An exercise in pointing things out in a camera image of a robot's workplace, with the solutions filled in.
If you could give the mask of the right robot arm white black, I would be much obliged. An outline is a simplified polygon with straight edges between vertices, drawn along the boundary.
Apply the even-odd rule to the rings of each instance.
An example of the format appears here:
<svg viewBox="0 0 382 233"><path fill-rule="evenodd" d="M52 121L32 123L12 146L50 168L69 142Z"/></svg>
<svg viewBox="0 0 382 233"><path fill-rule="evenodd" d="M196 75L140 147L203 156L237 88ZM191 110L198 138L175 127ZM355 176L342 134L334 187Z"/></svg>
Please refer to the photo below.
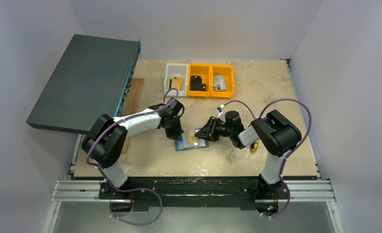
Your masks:
<svg viewBox="0 0 382 233"><path fill-rule="evenodd" d="M266 185L274 185L281 181L289 153L293 152L302 140L300 130L277 110L269 112L264 118L254 119L246 129L237 111L226 112L224 120L211 116L194 136L210 142L227 137L232 145L239 149L261 141L267 150L267 158L260 174L260 182Z"/></svg>

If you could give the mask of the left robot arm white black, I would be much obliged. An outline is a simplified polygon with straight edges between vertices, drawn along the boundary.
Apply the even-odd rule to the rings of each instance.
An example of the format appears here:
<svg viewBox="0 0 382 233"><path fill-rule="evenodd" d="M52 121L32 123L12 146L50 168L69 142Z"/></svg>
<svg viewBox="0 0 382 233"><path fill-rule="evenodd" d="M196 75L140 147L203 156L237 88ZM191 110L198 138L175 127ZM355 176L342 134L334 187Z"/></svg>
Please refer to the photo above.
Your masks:
<svg viewBox="0 0 382 233"><path fill-rule="evenodd" d="M152 105L145 110L123 117L110 117L103 114L97 118L81 144L87 154L87 160L93 160L94 166L116 188L127 181L118 160L126 139L153 129L165 130L169 139L182 140L180 118L184 105L170 98L167 103Z"/></svg>

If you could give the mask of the teal card holder wallet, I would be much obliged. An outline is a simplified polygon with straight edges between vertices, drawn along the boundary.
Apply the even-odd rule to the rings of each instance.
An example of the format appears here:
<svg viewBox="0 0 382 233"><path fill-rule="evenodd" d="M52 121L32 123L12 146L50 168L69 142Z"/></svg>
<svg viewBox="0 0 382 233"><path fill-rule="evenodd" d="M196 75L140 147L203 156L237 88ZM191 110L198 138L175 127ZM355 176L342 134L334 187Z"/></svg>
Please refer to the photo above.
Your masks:
<svg viewBox="0 0 382 233"><path fill-rule="evenodd" d="M204 139L200 139L195 136L195 134L199 132L200 130L201 130L200 128L185 130L181 135L182 140L176 139L174 141L175 151L208 148L209 147L208 141Z"/></svg>

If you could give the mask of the gold credit card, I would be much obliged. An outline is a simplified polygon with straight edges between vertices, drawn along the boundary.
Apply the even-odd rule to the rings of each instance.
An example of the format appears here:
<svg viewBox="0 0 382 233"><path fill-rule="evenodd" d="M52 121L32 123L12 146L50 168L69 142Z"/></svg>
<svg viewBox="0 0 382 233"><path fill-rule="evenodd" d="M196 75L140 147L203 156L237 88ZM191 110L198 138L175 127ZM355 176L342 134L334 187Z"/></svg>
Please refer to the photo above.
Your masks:
<svg viewBox="0 0 382 233"><path fill-rule="evenodd" d="M199 146L199 138L195 136L196 130L189 130L189 145L193 147Z"/></svg>

